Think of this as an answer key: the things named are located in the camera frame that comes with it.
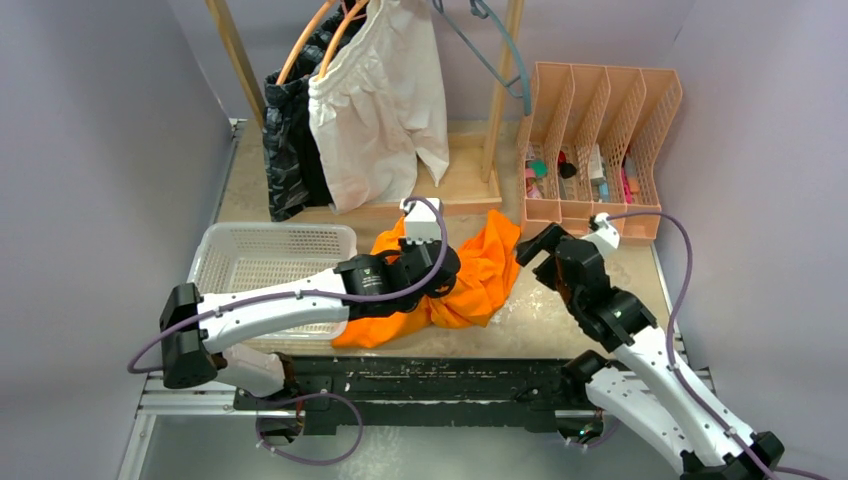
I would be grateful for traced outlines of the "orange shorts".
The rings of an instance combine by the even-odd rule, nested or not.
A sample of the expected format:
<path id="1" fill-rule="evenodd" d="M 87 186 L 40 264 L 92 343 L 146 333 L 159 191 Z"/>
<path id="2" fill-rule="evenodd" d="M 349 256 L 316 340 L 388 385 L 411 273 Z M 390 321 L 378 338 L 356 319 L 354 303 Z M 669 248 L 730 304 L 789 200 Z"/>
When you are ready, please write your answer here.
<path id="1" fill-rule="evenodd" d="M 372 349 L 427 327 L 485 327 L 506 303 L 520 273 L 515 247 L 521 229 L 503 213 L 491 210 L 483 227 L 458 248 L 461 268 L 447 295 L 424 298 L 410 313 L 351 321 L 331 341 L 336 349 Z"/>

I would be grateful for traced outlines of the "pink plastic file organizer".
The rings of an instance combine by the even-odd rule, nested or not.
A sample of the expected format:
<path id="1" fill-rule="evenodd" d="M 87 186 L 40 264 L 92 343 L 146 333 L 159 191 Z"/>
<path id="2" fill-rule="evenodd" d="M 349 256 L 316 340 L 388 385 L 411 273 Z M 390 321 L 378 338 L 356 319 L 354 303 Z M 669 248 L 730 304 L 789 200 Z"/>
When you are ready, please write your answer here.
<path id="1" fill-rule="evenodd" d="M 654 167 L 683 99 L 677 72 L 538 62 L 530 87 L 516 142 L 523 236 L 550 223 L 582 235 L 606 212 L 624 242 L 651 244 L 662 210 Z M 533 160 L 548 167 L 543 199 L 526 197 Z"/>

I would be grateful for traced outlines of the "white shorts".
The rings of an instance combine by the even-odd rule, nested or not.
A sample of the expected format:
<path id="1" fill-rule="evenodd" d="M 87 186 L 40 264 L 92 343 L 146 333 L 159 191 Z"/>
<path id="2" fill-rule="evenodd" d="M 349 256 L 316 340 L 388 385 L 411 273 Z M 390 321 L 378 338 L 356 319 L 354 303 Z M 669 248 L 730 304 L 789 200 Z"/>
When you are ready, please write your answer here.
<path id="1" fill-rule="evenodd" d="M 440 56 L 424 1 L 369 1 L 345 31 L 326 76 L 309 80 L 309 126 L 331 209 L 408 197 L 424 167 L 450 165 Z"/>

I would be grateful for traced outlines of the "white plastic basket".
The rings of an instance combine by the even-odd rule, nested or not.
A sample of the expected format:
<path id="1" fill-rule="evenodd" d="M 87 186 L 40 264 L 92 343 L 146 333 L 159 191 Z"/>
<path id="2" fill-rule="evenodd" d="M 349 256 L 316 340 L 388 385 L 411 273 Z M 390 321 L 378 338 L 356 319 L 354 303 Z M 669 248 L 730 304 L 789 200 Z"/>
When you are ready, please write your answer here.
<path id="1" fill-rule="evenodd" d="M 336 266 L 357 252 L 348 226 L 219 223 L 204 234 L 188 280 L 208 318 L 203 344 L 219 353 L 256 337 L 328 341 L 345 329 L 349 310 Z"/>

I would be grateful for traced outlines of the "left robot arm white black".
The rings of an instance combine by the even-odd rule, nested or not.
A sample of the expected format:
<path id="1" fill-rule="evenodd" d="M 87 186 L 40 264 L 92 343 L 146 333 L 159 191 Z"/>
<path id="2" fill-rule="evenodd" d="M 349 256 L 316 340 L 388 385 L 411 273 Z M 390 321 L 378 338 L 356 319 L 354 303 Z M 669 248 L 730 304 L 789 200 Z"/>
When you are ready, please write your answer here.
<path id="1" fill-rule="evenodd" d="M 397 250 L 357 255 L 311 277 L 272 287 L 202 296 L 174 287 L 160 316 L 163 383 L 172 390 L 220 380 L 284 409 L 298 382 L 282 358 L 245 341 L 313 324 L 346 323 L 410 313 L 456 284 L 461 262 L 447 244 L 402 243 Z"/>

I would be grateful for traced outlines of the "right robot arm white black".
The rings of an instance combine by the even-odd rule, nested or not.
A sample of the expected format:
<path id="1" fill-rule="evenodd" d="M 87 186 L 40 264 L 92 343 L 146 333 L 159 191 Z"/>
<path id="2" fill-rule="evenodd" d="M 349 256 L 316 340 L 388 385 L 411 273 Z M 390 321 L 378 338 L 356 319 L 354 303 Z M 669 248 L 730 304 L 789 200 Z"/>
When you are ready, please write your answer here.
<path id="1" fill-rule="evenodd" d="M 651 445 L 682 479 L 767 479 L 785 452 L 772 432 L 757 432 L 732 413 L 698 378 L 633 293 L 616 287 L 605 259 L 621 236 L 606 214 L 589 221 L 582 237 L 552 223 L 516 247 L 537 281 L 560 294 L 582 332 L 599 343 L 641 382 L 633 387 L 621 370 L 588 350 L 570 361 L 561 381 L 564 399 L 591 403 L 610 413 Z"/>

